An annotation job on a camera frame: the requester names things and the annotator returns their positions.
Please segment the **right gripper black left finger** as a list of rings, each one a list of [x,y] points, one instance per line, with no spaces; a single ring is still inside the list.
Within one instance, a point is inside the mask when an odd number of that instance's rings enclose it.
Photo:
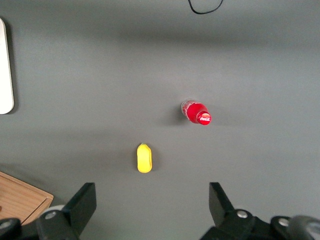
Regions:
[[[85,183],[66,205],[46,210],[36,220],[40,240],[79,240],[97,208],[96,185]]]

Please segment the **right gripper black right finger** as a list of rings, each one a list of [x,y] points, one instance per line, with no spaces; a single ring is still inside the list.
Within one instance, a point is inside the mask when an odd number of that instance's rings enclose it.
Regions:
[[[233,207],[218,182],[209,184],[209,211],[214,226],[202,240],[270,240],[270,225],[244,209]]]

